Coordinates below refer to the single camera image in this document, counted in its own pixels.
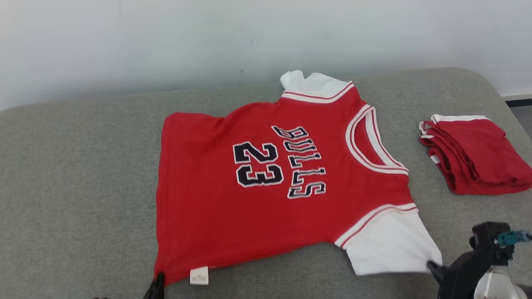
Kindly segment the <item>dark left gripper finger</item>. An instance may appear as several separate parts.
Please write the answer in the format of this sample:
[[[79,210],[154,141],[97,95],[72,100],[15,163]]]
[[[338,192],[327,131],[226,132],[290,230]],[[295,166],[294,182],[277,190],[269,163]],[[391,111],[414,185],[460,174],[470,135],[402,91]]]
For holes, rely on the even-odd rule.
[[[164,299],[165,298],[165,274],[159,272],[144,295],[144,299]]]

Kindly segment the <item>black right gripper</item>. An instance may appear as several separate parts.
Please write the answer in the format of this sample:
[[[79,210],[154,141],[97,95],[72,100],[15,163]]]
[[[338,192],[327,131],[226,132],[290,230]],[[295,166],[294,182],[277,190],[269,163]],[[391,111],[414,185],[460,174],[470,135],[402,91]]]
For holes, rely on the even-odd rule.
[[[471,299],[481,277],[492,266],[495,250],[472,250],[450,266],[427,261],[427,268],[439,284],[439,299]]]

